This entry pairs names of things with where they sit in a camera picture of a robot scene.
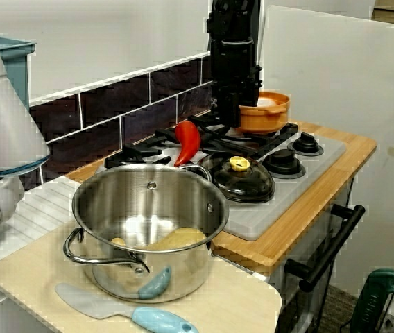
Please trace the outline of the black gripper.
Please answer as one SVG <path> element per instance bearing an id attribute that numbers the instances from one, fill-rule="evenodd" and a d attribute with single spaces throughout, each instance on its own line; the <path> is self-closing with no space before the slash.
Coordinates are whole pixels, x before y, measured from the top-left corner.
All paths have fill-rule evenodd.
<path id="1" fill-rule="evenodd" d="M 240 124 L 239 94 L 229 86 L 245 84 L 241 88 L 240 105 L 256 106 L 262 87 L 262 68 L 257 64 L 254 39 L 225 41 L 209 39 L 210 69 L 212 75 L 213 110 L 225 126 Z"/>

